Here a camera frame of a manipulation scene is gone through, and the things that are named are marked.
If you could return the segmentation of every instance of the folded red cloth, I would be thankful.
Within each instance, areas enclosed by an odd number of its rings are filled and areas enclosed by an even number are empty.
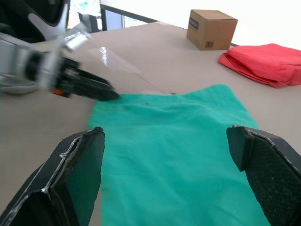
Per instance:
[[[218,62],[257,82],[275,88],[301,84],[301,51],[276,44],[237,46]]]

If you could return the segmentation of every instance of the box label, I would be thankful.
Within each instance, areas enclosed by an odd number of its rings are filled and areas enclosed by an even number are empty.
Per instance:
[[[198,29],[198,21],[192,19],[191,17],[189,18],[189,25],[191,25],[196,30]]]

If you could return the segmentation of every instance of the green cloth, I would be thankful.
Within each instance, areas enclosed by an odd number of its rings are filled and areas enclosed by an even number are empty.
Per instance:
[[[268,226],[226,128],[258,128],[225,85],[96,103],[105,132],[102,226]]]

